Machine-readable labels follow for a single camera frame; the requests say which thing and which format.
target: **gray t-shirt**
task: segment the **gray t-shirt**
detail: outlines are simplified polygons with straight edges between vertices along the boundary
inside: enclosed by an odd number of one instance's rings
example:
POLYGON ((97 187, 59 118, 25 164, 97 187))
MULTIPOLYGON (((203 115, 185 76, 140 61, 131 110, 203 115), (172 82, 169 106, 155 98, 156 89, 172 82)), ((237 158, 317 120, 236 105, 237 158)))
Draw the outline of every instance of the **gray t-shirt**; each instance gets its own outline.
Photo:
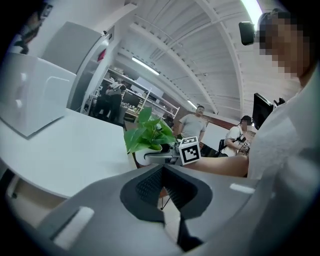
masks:
POLYGON ((198 137, 199 139, 200 133, 206 130, 205 120, 194 114, 187 114, 182 117, 179 122, 184 125, 181 132, 183 138, 198 137))

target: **potted plant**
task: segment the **potted plant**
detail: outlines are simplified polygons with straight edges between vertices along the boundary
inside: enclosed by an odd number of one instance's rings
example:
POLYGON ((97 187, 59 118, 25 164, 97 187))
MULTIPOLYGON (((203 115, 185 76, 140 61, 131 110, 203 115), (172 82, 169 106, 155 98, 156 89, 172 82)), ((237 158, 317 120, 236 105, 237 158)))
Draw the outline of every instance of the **potted plant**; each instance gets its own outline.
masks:
POLYGON ((150 164, 147 153, 161 152, 161 144, 174 143, 176 138, 172 130, 161 118, 154 118, 152 108, 145 107, 138 117, 138 128, 124 133, 127 153, 135 153, 135 159, 141 165, 150 164))

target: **shelving unit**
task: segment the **shelving unit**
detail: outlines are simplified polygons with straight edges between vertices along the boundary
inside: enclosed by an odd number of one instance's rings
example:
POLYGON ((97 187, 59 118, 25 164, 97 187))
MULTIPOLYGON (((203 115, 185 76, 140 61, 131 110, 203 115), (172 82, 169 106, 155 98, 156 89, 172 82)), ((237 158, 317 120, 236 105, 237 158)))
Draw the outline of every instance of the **shelving unit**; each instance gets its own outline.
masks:
POLYGON ((129 83, 129 84, 131 84, 131 85, 134 85, 134 86, 138 87, 139 89, 147 92, 147 96, 144 98, 143 96, 139 95, 138 93, 135 93, 134 91, 132 91, 132 90, 130 90, 130 89, 127 89, 130 93, 135 94, 135 95, 137 95, 138 97, 141 97, 142 99, 144 99, 144 101, 143 101, 143 103, 142 103, 142 105, 141 105, 141 109, 143 109, 143 107, 144 107, 144 106, 146 105, 146 103, 147 103, 147 105, 149 105, 149 104, 151 105, 152 109, 157 108, 157 109, 159 109, 159 110, 161 110, 161 111, 163 111, 163 112, 165 112, 165 113, 168 113, 169 115, 172 116, 173 119, 175 119, 175 117, 176 117, 176 115, 177 115, 180 107, 176 107, 176 106, 172 105, 170 102, 168 102, 168 101, 165 100, 164 98, 159 97, 159 96, 157 96, 156 94, 154 94, 151 89, 148 89, 148 88, 142 86, 141 84, 137 83, 135 80, 133 80, 133 79, 131 79, 131 78, 129 78, 129 77, 127 77, 127 76, 119 73, 118 71, 116 71, 116 70, 114 70, 114 69, 112 69, 112 68, 109 68, 108 72, 109 72, 110 74, 112 74, 112 75, 115 75, 115 76, 123 79, 123 80, 126 81, 127 83, 129 83), (165 106, 160 105, 160 104, 156 103, 155 101, 151 100, 151 99, 149 98, 149 95, 153 96, 154 98, 156 98, 157 100, 159 100, 160 102, 162 102, 164 105, 167 105, 167 106, 169 107, 169 109, 171 109, 171 110, 168 110, 168 109, 166 109, 165 106))

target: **white pot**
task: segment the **white pot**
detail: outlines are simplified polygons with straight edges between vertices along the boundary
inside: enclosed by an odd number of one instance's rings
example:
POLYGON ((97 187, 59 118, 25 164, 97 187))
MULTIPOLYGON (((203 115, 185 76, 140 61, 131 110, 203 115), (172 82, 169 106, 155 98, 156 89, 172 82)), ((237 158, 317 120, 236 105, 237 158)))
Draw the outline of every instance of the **white pot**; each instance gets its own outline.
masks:
POLYGON ((148 156, 145 157, 145 154, 159 153, 159 152, 161 152, 161 150, 162 150, 162 147, 159 150, 154 150, 151 148, 145 148, 145 149, 139 150, 139 151, 135 152, 135 159, 140 165, 148 166, 151 164, 151 162, 150 162, 150 159, 148 156))

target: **green plant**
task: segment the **green plant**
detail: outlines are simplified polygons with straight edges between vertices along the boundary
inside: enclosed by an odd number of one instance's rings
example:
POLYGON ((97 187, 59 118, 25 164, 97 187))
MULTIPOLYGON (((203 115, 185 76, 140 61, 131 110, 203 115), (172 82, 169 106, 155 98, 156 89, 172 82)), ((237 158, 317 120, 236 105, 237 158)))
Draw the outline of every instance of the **green plant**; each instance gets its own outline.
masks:
POLYGON ((160 150, 161 144, 176 141, 171 129, 161 120, 151 116, 152 108, 145 107, 138 117, 138 128, 124 133, 127 153, 143 149, 160 150))

